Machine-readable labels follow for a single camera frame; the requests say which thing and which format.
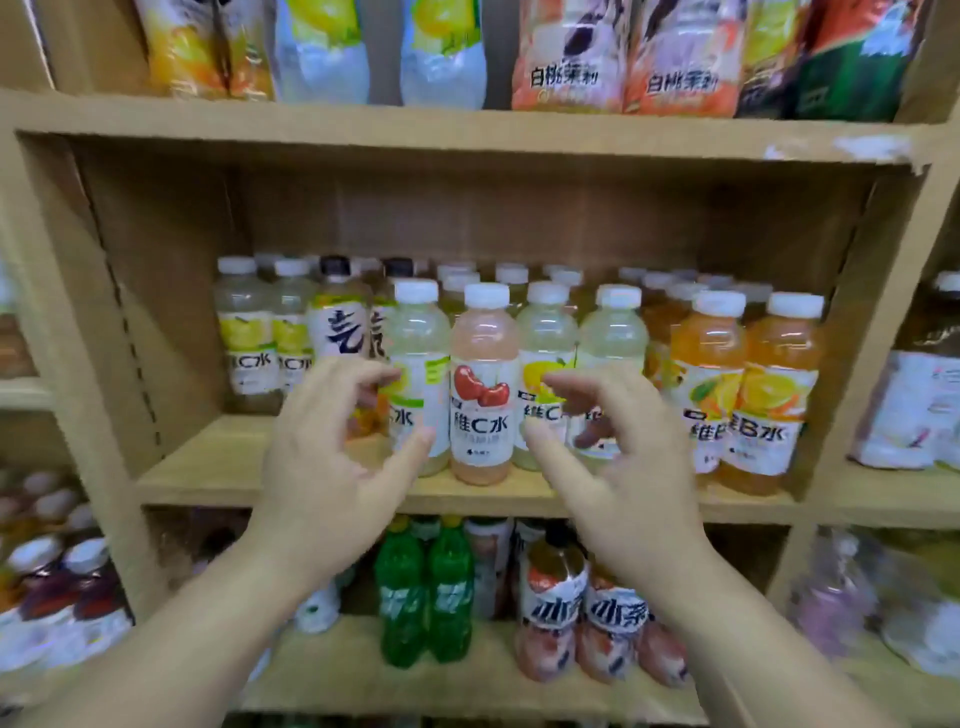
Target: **hand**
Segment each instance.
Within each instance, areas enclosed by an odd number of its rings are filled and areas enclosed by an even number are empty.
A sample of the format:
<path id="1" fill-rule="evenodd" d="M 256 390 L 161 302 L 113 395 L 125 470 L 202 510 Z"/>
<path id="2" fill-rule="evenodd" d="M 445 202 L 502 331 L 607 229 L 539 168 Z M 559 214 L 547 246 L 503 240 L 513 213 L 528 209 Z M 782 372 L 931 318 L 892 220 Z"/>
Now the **hand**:
<path id="1" fill-rule="evenodd" d="M 309 594 L 356 561 L 390 522 L 417 479 L 434 431 L 417 426 L 376 473 L 347 457 L 347 422 L 369 388 L 398 369 L 351 356 L 317 359 L 284 403 L 263 465 L 263 496 L 245 540 Z"/>
<path id="2" fill-rule="evenodd" d="M 687 439 L 680 418 L 635 364 L 546 374 L 582 415 L 598 405 L 604 417 L 577 438 L 585 448 L 616 437 L 621 455 L 591 475 L 542 420 L 523 424 L 543 476 L 564 500 L 590 551 L 641 595 L 662 601 L 695 583 L 714 554 L 704 533 Z"/>

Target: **right hand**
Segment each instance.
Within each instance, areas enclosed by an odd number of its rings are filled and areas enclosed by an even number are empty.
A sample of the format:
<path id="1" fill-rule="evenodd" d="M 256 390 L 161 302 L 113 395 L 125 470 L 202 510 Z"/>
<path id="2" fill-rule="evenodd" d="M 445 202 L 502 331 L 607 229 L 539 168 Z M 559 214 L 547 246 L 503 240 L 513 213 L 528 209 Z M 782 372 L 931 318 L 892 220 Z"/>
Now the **right hand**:
<path id="1" fill-rule="evenodd" d="M 647 598 L 669 600 L 696 584 L 715 555 L 704 533 L 687 438 L 680 418 L 636 364 L 553 372 L 543 381 L 564 397 L 564 412 L 599 405 L 576 441 L 588 447 L 616 437 L 621 454 L 590 474 L 543 420 L 527 418 L 524 436 L 543 476 L 560 494 L 587 548 Z"/>

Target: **yellow lemon drink bottle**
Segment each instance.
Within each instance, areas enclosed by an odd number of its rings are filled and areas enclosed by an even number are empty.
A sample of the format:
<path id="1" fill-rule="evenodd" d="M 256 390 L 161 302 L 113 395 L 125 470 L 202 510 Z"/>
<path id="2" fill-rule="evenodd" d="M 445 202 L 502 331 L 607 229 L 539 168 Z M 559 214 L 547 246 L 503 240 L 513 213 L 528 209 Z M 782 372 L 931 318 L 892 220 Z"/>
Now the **yellow lemon drink bottle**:
<path id="1" fill-rule="evenodd" d="M 728 422 L 746 365 L 743 327 L 737 323 L 746 303 L 736 291 L 701 291 L 670 337 L 664 385 L 684 418 L 694 470 L 704 483 L 729 442 Z"/>
<path id="2" fill-rule="evenodd" d="M 450 323 L 437 294 L 435 280 L 398 279 L 396 308 L 384 329 L 384 350 L 402 372 L 382 390 L 390 403 L 391 450 L 403 446 L 417 420 L 436 432 L 420 476 L 438 473 L 450 458 Z"/>
<path id="3" fill-rule="evenodd" d="M 243 414 L 276 414 L 281 394 L 274 292 L 256 276 L 256 261 L 251 257 L 222 257 L 217 269 L 221 277 L 213 298 L 227 352 L 230 408 Z"/>
<path id="4" fill-rule="evenodd" d="M 600 307 L 589 314 L 580 328 L 577 369 L 589 369 L 613 361 L 626 361 L 638 372 L 643 371 L 649 336 L 643 320 L 636 314 L 642 296 L 632 285 L 602 285 L 597 289 Z M 603 415 L 594 407 L 586 415 L 570 418 L 567 442 L 587 469 L 596 473 L 618 454 L 620 448 L 613 437 L 604 438 L 588 448 L 578 448 L 577 436 L 587 423 Z"/>
<path id="5" fill-rule="evenodd" d="M 516 390 L 516 416 L 545 420 L 566 442 L 569 417 L 564 415 L 564 401 L 557 397 L 543 375 L 572 368 L 577 349 L 577 322 L 564 310 L 568 293 L 559 283 L 540 280 L 530 284 L 526 306 L 516 317 L 520 331 L 520 383 Z M 540 465 L 530 454 L 522 428 L 516 433 L 514 465 L 538 471 Z"/>
<path id="6" fill-rule="evenodd" d="M 728 488 L 752 496 L 779 489 L 817 383 L 823 312 L 823 296 L 774 293 L 767 316 L 747 328 L 747 369 L 718 473 Z"/>

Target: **green soda bottle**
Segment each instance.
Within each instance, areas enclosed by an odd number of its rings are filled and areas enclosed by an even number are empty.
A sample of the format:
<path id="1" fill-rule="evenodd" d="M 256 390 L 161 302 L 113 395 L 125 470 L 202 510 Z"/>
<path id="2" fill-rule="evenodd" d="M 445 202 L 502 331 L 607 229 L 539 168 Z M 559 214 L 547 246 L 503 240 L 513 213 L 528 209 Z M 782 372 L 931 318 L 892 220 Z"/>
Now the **green soda bottle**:
<path id="1" fill-rule="evenodd" d="M 463 660 L 473 623 L 473 552 L 460 516 L 443 516 L 440 536 L 430 547 L 430 651 L 439 663 Z"/>
<path id="2" fill-rule="evenodd" d="M 394 517 L 373 565 L 383 618 L 380 652 L 394 667 L 411 666 L 426 643 L 423 549 L 409 525 L 406 516 Z"/>

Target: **forearm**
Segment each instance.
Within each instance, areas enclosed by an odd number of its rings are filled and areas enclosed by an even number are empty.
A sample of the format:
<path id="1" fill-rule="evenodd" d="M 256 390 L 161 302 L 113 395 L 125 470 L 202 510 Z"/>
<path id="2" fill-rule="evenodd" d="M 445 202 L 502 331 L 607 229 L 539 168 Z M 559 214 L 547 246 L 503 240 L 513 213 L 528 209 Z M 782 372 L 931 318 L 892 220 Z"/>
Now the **forearm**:
<path id="1" fill-rule="evenodd" d="M 305 594 L 241 539 L 22 726 L 206 728 Z"/>

